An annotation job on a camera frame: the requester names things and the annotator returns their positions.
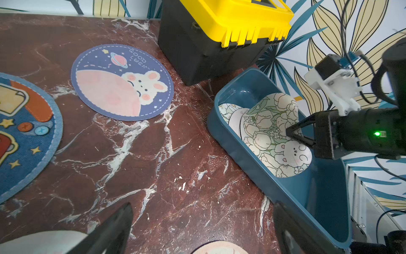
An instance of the marble table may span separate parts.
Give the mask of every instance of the marble table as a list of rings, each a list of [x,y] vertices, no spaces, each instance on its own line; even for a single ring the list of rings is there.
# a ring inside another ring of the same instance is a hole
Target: marble table
[[[51,163],[0,205],[0,243],[44,230],[91,232],[122,204],[134,219],[126,253],[191,253],[214,240],[279,253],[273,205],[211,137],[214,94],[232,75],[186,87],[157,45],[159,21],[0,15],[0,72],[53,96],[64,121]],[[175,85],[162,115],[122,122],[76,95],[72,63],[101,44],[146,51]]]

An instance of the cartoon button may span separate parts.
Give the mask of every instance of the cartoon button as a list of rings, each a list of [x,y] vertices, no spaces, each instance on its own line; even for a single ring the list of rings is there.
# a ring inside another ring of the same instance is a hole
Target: cartoon button
[[[50,131],[50,129],[48,128],[48,127],[46,127],[46,126],[38,126],[36,129],[35,129],[35,134],[37,134],[38,136],[43,136],[43,135],[45,135],[45,134],[47,134],[48,132]]]
[[[28,123],[28,122],[24,122],[18,125],[17,129],[21,132],[27,132],[32,130],[34,126],[32,125],[32,123]]]

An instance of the cartoon bunny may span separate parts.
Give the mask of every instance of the cartoon bunny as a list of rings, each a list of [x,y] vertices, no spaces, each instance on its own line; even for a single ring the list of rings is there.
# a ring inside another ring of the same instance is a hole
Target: cartoon bunny
[[[296,140],[276,145],[275,152],[282,152],[282,154],[275,155],[275,160],[278,163],[291,167],[301,167],[303,164],[310,164],[312,159],[310,149]]]
[[[148,71],[145,74],[126,72],[121,77],[137,91],[141,105],[151,104],[158,92],[168,91],[168,86],[158,81],[160,74],[156,71]]]

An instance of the purple round mat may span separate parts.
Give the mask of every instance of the purple round mat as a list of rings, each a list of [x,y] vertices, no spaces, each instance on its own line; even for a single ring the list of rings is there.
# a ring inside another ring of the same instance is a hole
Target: purple round mat
[[[73,63],[71,79],[84,103],[117,120],[155,117],[173,99],[166,68],[148,53],[126,45],[106,44],[83,52]]]

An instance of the pink coaster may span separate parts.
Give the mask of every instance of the pink coaster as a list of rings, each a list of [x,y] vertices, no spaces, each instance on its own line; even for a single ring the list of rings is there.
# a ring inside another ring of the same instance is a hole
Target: pink coaster
[[[215,241],[200,247],[193,254],[248,254],[248,252],[234,243]]]

